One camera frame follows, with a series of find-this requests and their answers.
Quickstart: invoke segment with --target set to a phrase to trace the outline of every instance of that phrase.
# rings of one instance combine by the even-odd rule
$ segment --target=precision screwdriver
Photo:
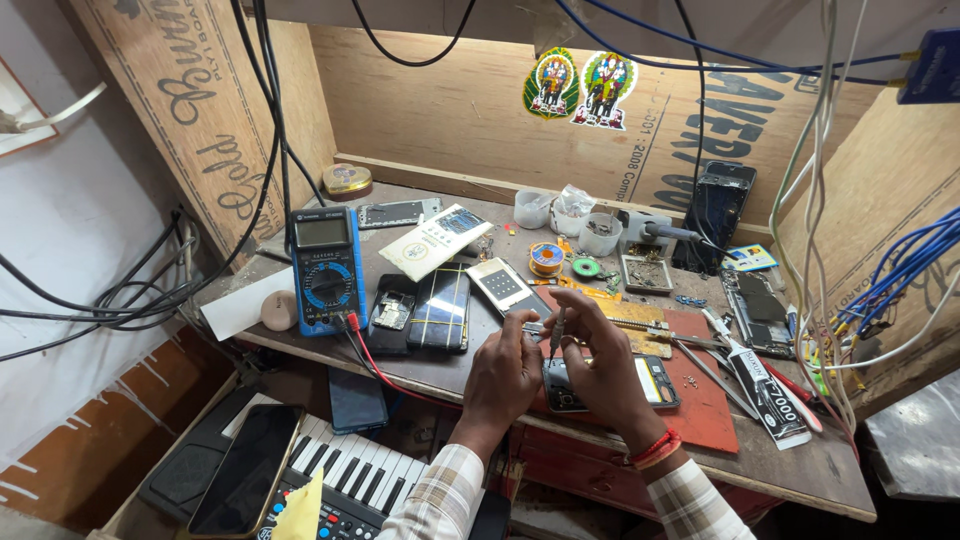
[[[560,306],[560,312],[557,314],[557,323],[553,325],[553,333],[550,335],[550,359],[557,353],[560,347],[560,338],[564,336],[564,318],[566,317],[566,307]]]

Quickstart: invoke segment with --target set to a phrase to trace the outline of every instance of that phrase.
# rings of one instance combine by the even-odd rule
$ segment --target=religious sticker
[[[584,103],[577,107],[573,124],[621,130],[624,112],[617,105],[636,84],[636,64],[615,53],[595,53],[584,65],[580,85]]]
[[[549,120],[569,116],[579,100],[579,78],[570,53],[554,47],[540,55],[523,83],[523,107]]]

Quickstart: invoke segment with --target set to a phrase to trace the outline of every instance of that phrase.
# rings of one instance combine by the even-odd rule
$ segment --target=white plastic cup
[[[546,225],[550,217],[550,205],[541,209],[533,208],[533,203],[543,193],[535,189],[521,189],[514,196],[514,221],[524,229],[539,229]]]
[[[611,228],[610,236],[601,236],[589,229],[589,222]],[[584,219],[583,228],[580,230],[580,249],[593,255],[594,257],[606,257],[613,253],[616,247],[616,241],[620,239],[623,233],[623,224],[620,220],[608,213],[592,213]]]
[[[570,217],[552,209],[550,210],[550,229],[554,233],[563,234],[567,238],[575,238],[587,224],[587,218],[589,218],[589,215]]]

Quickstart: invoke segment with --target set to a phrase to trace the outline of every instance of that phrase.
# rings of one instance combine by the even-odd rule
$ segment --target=solder wire spool
[[[564,269],[564,250],[557,244],[542,242],[530,249],[530,271],[541,278],[555,278]]]
[[[573,271],[584,278],[592,278],[600,273],[600,264],[592,258],[578,258],[571,265]]]

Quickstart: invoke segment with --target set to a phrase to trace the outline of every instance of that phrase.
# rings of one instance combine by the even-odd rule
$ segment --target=wooden workbench
[[[435,196],[437,196],[436,193],[429,191],[376,184],[373,194],[349,204],[357,206]],[[500,227],[492,230],[495,237],[493,254],[507,259],[521,276],[527,278],[532,277],[528,276],[529,271],[526,269],[530,244],[536,241],[555,241],[557,238],[549,228],[538,231],[520,230],[516,236],[509,236],[502,226],[514,221],[513,207],[510,206],[451,195],[444,195],[443,201],[447,207],[454,203],[460,204],[499,225]],[[380,275],[399,273],[390,262],[378,255],[377,251],[409,230],[409,227],[399,227],[361,232],[367,298],[374,297],[373,293]],[[476,262],[477,260],[464,258],[463,261]],[[613,258],[603,258],[601,262],[610,269],[619,268]],[[272,258],[254,257],[236,276],[223,278],[198,294],[198,302],[204,305],[230,291],[259,281],[286,266],[287,264]],[[721,313],[729,309],[716,278],[702,280],[696,274],[689,272],[672,269],[671,272],[675,287],[674,294],[706,299],[710,306]],[[587,284],[602,288],[601,282]],[[683,306],[676,302],[673,294],[658,296],[625,293],[624,297],[631,302],[645,302],[654,307],[698,311],[694,307]],[[483,298],[472,299],[469,309],[469,350],[466,354],[447,355],[437,351],[421,350],[405,358],[379,358],[378,366],[400,386],[460,403],[473,352],[491,332],[500,328],[499,317],[493,313]],[[277,332],[257,324],[238,333],[236,337],[291,355],[367,375],[366,370],[356,362],[352,349],[342,336],[307,338],[301,336],[296,327],[289,331]],[[794,362],[771,361],[785,375],[794,380],[801,375],[799,367]],[[732,380],[728,374],[723,373],[722,377],[731,387],[738,388],[738,382]],[[824,432],[814,433],[813,440],[809,443],[778,452],[763,426],[743,416],[736,406],[731,406],[731,413],[740,445],[738,454],[712,451],[694,445],[685,446],[687,453],[700,465],[708,477],[858,520],[872,522],[876,519],[874,505],[859,466],[840,430],[828,426],[825,422]],[[594,425],[532,413],[524,414],[518,421],[602,447],[626,451],[619,437]]]

